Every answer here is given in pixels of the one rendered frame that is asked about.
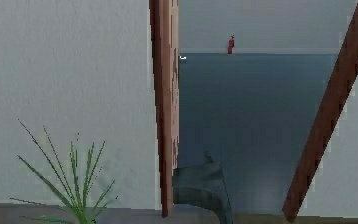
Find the green spiky house plant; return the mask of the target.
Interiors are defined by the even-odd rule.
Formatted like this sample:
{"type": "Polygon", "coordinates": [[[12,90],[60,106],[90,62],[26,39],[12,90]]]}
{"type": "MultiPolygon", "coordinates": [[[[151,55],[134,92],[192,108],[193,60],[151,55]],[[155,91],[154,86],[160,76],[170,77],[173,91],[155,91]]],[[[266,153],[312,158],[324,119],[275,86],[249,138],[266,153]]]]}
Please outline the green spiky house plant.
{"type": "Polygon", "coordinates": [[[95,143],[92,143],[91,146],[88,148],[84,166],[84,176],[82,178],[80,178],[78,174],[79,150],[77,147],[77,143],[79,141],[79,138],[76,138],[75,141],[70,142],[68,158],[72,180],[69,181],[67,179],[67,170],[62,165],[62,162],[59,158],[58,153],[56,152],[55,146],[46,127],[43,127],[43,131],[46,135],[48,144],[51,147],[55,162],[53,162],[51,157],[46,153],[44,147],[31,133],[31,130],[21,120],[19,120],[19,124],[27,132],[32,142],[36,145],[36,147],[44,156],[46,162],[51,167],[54,175],[58,179],[59,184],[62,186],[63,191],[59,190],[56,185],[54,185],[45,175],[43,175],[39,170],[37,170],[33,165],[31,165],[25,158],[20,155],[18,155],[17,158],[47,186],[47,188],[60,200],[64,207],[75,218],[74,221],[68,221],[62,218],[43,215],[40,217],[25,216],[25,219],[57,224],[98,224],[97,217],[105,209],[108,208],[108,205],[111,202],[118,199],[118,197],[115,197],[113,199],[107,200],[107,196],[113,190],[113,186],[116,182],[116,180],[113,179],[100,193],[94,205],[88,207],[89,196],[94,186],[94,181],[97,179],[98,175],[102,170],[102,168],[98,167],[98,163],[103,154],[106,142],[102,142],[98,152],[96,152],[95,143]]]}

